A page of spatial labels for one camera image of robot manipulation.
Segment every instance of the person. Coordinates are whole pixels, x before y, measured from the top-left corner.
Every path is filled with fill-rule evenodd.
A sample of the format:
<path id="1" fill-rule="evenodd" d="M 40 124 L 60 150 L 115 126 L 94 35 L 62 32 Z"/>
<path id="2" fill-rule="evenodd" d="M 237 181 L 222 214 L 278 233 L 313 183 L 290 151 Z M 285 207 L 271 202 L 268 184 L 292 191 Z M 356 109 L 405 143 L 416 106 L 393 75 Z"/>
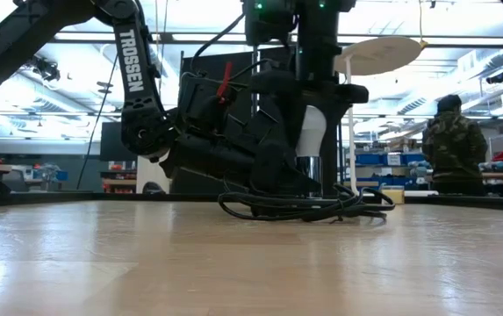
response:
<path id="1" fill-rule="evenodd" d="M 446 96 L 423 133 L 423 154 L 433 167 L 433 188 L 440 194 L 484 196 L 479 163 L 487 143 L 475 121 L 462 116 L 459 96 Z"/>

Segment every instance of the tangled cable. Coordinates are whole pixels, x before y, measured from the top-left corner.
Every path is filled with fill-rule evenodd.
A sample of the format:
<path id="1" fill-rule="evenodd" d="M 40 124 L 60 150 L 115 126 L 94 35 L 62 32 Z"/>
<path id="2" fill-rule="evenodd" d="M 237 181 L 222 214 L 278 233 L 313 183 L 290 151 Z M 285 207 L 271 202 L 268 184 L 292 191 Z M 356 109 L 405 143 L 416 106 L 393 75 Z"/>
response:
<path id="1" fill-rule="evenodd" d="M 313 222 L 336 217 L 342 218 L 358 216 L 385 219 L 387 214 L 395 208 L 392 199 L 378 190 L 363 188 L 359 195 L 340 184 L 334 188 L 339 192 L 337 199 L 305 199 L 286 197 L 256 196 L 248 193 L 227 191 L 218 197 L 222 210 L 238 219 L 279 221 L 302 219 Z M 376 198 L 382 198 L 388 205 L 367 205 L 363 202 L 364 193 L 372 193 Z M 251 215 L 236 212 L 226 206 L 227 202 L 238 202 L 251 207 Z"/>

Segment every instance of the ceiling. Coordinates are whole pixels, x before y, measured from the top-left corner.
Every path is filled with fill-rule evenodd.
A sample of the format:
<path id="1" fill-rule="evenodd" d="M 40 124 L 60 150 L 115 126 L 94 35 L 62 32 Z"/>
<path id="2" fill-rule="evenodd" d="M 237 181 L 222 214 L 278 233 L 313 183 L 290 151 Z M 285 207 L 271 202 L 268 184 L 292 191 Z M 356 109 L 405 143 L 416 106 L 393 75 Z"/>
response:
<path id="1" fill-rule="evenodd" d="M 194 55 L 203 41 L 203 35 L 196 33 L 223 30 L 241 14 L 241 3 L 240 0 L 140 1 L 150 30 L 174 35 L 186 33 L 184 40 L 179 43 L 173 41 L 160 45 L 158 49 L 155 45 L 152 47 L 165 73 L 161 82 L 162 101 L 167 108 L 172 108 L 177 100 L 181 53 L 185 57 Z M 423 38 L 430 44 L 433 41 L 441 44 L 425 48 L 416 61 L 396 71 L 354 77 L 354 83 L 365 85 L 370 90 L 370 102 L 355 105 L 355 114 L 397 115 L 408 107 L 410 110 L 402 114 L 433 115 L 434 101 L 448 93 L 460 93 L 465 97 L 465 102 L 470 102 L 503 91 L 503 83 L 484 88 L 484 78 L 480 75 L 464 77 L 465 73 L 472 70 L 464 65 L 473 63 L 475 67 L 481 67 L 478 61 L 487 62 L 492 55 L 503 52 L 501 46 L 497 49 L 481 48 L 492 41 L 503 42 L 503 4 L 495 0 L 438 0 L 434 9 L 430 7 L 429 1 L 422 1 L 420 6 L 418 0 L 358 0 L 355 9 L 341 14 L 339 34 L 342 38 L 340 42 L 343 43 L 384 35 L 406 35 L 418 39 L 422 29 Z M 0 21 L 14 9 L 12 1 L 0 0 Z M 112 29 L 92 19 L 87 23 L 68 26 L 63 31 L 72 32 L 66 33 L 66 36 L 72 37 L 75 43 L 49 43 L 37 53 L 39 57 L 58 63 L 61 71 L 59 82 L 43 82 L 31 70 L 22 69 L 0 87 L 0 111 L 50 112 L 51 115 L 0 115 L 0 137 L 12 135 L 34 138 L 50 135 L 86 138 L 90 135 L 95 125 L 92 116 L 70 116 L 65 112 L 99 110 L 104 95 L 99 92 L 101 87 L 97 82 L 108 81 L 116 56 L 116 47 L 100 38 L 111 33 Z M 92 32 L 100 33 L 96 34 L 96 39 L 89 40 Z M 243 32 L 242 21 L 233 33 Z M 212 45 L 204 55 L 251 50 L 238 39 Z M 104 116 L 103 121 L 119 120 L 112 114 L 123 103 L 121 76 L 115 73 L 111 83 L 114 87 L 105 103 L 108 106 L 104 107 L 104 113 L 108 115 Z M 425 97 L 425 102 L 414 109 L 408 106 L 413 100 L 422 97 Z M 502 106 L 501 97 L 492 97 L 474 104 L 468 113 L 488 115 Z M 405 128 L 413 124 L 412 119 L 402 118 L 363 118 L 359 122 L 363 122 L 363 128 L 358 128 L 361 136 L 371 132 L 386 133 L 389 125 Z M 99 135 L 100 128 L 97 129 L 96 139 Z"/>

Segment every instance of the white round tabletop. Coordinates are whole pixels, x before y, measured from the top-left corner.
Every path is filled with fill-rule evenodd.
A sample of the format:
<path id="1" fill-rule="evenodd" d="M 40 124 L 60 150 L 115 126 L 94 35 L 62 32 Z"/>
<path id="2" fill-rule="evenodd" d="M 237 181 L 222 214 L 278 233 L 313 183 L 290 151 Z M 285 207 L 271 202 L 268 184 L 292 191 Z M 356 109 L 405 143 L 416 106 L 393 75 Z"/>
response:
<path id="1" fill-rule="evenodd" d="M 365 40 L 342 50 L 335 57 L 335 71 L 347 74 L 347 56 L 351 75 L 377 75 L 408 65 L 419 57 L 419 42 L 401 36 L 387 36 Z"/>

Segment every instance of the camouflage jacket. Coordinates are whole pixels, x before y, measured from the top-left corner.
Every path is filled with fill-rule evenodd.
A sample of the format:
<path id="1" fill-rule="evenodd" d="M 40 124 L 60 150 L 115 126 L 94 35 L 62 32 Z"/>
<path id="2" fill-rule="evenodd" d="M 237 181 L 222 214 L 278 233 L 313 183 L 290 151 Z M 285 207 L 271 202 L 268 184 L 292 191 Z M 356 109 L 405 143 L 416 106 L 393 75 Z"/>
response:
<path id="1" fill-rule="evenodd" d="M 439 113 L 423 133 L 423 153 L 433 166 L 434 182 L 481 179 L 487 143 L 476 122 L 451 111 Z"/>

